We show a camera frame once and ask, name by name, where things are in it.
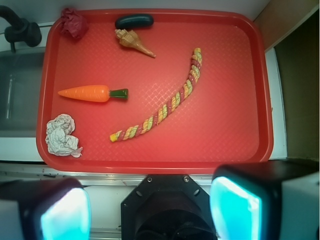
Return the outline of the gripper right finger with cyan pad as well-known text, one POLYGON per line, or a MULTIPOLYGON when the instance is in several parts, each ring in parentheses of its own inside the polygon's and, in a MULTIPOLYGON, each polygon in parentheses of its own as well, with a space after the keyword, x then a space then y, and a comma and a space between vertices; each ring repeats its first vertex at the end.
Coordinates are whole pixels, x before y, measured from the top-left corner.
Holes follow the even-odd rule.
POLYGON ((222 240, 317 240, 320 166, 312 160, 269 160, 219 166, 209 191, 222 240))

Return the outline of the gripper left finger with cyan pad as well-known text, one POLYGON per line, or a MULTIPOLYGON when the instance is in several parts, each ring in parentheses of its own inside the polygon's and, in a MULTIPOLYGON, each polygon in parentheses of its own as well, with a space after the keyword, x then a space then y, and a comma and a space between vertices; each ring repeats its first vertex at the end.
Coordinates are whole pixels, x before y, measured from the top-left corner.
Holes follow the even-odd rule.
POLYGON ((90 198, 75 178, 0 184, 2 240, 88 240, 90 198))

